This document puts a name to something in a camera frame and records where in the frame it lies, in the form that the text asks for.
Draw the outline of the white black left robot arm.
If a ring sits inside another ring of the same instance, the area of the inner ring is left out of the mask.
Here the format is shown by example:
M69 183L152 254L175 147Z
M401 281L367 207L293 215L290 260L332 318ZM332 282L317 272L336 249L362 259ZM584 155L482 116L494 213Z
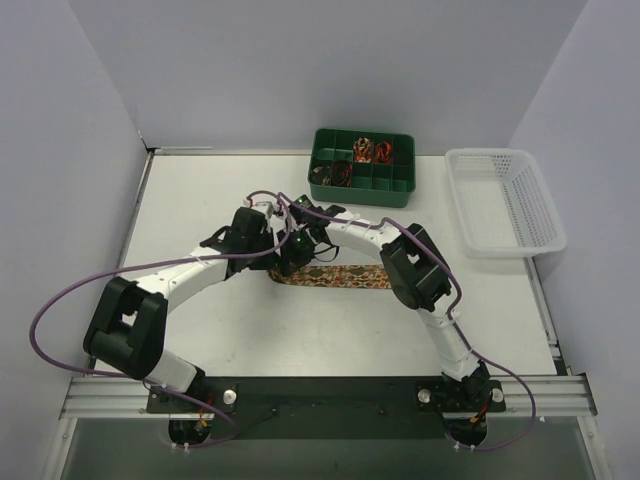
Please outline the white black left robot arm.
M277 255L271 202L239 208L229 226L202 241L182 264L135 280L110 280L83 340L90 356L137 380L192 393L204 372L164 347L169 313L200 293L249 268L266 270Z

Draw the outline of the paisley patterned necktie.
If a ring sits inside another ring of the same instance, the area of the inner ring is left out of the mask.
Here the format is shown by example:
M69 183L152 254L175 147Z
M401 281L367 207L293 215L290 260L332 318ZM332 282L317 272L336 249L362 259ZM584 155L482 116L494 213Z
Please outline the paisley patterned necktie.
M307 266L290 276L284 276L277 270L269 270L267 274L272 281L289 286L392 289L391 282L382 265Z

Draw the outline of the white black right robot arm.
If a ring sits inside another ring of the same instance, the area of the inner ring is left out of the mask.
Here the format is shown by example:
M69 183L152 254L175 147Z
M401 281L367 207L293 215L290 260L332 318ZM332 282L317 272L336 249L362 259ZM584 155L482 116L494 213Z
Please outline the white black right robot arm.
M444 380L468 401L490 397L487 361L474 351L454 319L461 286L422 226L403 227L390 218L375 224L337 205L316 207L305 196L289 208L295 229L280 250L280 277L302 272L316 257L318 245L380 259L396 298L416 311L427 327Z

